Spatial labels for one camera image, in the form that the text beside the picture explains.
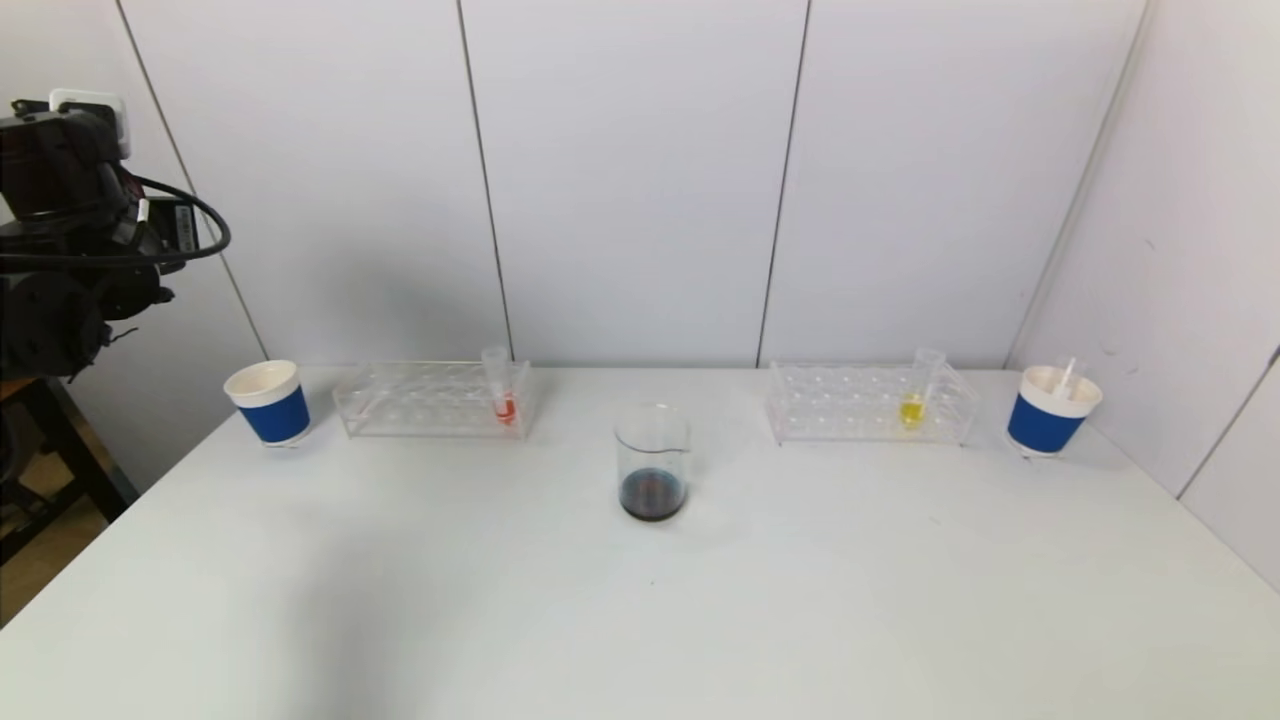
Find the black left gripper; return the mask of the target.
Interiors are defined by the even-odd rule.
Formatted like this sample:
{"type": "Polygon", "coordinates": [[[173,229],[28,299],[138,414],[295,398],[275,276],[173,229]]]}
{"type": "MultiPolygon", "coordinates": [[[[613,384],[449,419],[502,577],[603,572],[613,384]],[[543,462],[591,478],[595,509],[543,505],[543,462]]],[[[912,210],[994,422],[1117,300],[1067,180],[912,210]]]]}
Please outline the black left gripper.
{"type": "Polygon", "coordinates": [[[146,210],[141,219],[145,254],[186,254],[200,249],[197,208],[184,199],[173,196],[145,197],[146,210]]]}

